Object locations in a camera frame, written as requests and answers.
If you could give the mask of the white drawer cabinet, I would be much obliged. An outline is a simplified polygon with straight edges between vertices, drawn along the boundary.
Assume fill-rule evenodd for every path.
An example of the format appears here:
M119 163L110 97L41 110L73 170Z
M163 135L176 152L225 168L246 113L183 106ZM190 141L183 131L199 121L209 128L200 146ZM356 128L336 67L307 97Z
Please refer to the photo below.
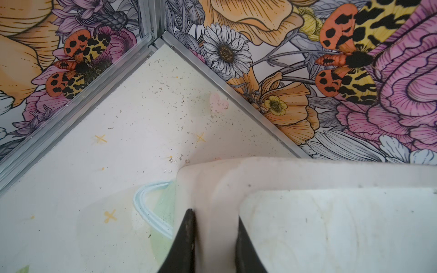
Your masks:
M181 168L175 225L196 217L196 269L237 270L239 225L270 273L434 273L437 169L286 158Z

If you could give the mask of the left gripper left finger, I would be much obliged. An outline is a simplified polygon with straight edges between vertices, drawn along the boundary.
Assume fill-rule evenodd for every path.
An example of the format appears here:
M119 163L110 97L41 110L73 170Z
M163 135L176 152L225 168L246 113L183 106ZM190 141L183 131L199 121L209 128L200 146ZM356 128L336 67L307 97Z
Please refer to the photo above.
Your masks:
M170 251L158 273L195 272L195 234L195 213L192 209L188 209L185 212Z

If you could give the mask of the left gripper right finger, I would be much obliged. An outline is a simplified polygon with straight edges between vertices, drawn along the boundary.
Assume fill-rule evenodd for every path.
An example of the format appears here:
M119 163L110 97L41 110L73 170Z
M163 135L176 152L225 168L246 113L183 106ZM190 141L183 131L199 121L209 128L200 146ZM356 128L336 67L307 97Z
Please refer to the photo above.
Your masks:
M241 218L239 218L235 264L236 273L267 273Z

